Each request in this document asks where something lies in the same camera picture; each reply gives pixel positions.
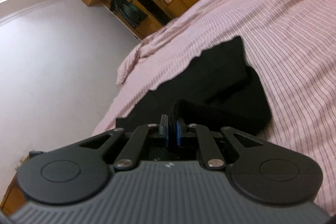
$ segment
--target bed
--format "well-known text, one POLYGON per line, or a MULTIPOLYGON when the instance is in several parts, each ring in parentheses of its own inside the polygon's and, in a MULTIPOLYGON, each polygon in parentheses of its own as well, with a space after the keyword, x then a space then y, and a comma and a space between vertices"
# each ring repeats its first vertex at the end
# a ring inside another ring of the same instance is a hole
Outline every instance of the bed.
POLYGON ((335 214, 336 0, 200 0, 130 52, 118 69, 120 93, 94 134, 114 128, 202 50, 238 35, 273 115, 259 136, 319 163, 315 202, 335 214))

